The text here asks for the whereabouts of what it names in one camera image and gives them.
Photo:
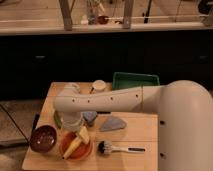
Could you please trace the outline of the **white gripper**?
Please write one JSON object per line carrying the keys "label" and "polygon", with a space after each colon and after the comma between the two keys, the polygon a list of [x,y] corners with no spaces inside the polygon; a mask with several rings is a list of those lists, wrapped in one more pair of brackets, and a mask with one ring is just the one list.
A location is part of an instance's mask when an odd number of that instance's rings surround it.
{"label": "white gripper", "polygon": [[83,124],[84,124],[84,119],[80,113],[70,113],[70,114],[64,114],[62,116],[63,128],[68,131],[72,131],[72,132],[79,131],[80,128],[83,126]]}

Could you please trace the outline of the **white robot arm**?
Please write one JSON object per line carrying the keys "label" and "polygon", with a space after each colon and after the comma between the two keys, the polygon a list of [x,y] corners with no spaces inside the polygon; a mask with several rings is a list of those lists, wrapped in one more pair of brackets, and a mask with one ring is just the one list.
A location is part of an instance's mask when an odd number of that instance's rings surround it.
{"label": "white robot arm", "polygon": [[65,88],[53,106],[72,131],[85,111],[156,114],[158,171],[213,171],[213,96],[194,81],[97,94]]}

